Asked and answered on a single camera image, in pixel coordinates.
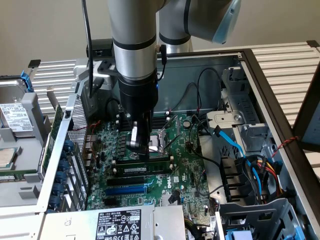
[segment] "mesh grille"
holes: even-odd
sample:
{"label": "mesh grille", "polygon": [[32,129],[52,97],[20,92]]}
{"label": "mesh grille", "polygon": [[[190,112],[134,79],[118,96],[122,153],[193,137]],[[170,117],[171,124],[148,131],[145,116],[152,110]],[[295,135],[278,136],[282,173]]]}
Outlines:
{"label": "mesh grille", "polygon": [[[81,97],[76,96],[76,100],[74,103],[72,120],[74,123],[73,129],[81,129],[87,126],[87,120],[84,112],[84,108],[82,106]],[[68,135],[71,141],[77,143],[79,145],[80,152],[82,153],[83,147],[85,144],[87,129],[83,128],[78,131],[68,131]]]}

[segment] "robotic arm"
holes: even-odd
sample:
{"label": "robotic arm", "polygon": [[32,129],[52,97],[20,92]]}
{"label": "robotic arm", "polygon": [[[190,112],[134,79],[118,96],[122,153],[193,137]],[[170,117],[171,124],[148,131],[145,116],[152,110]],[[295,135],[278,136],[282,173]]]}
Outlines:
{"label": "robotic arm", "polygon": [[149,159],[153,109],[158,102],[156,13],[160,39],[185,45],[191,35],[224,43],[236,22],[240,0],[109,0],[113,47],[123,108],[131,115],[127,147]]}

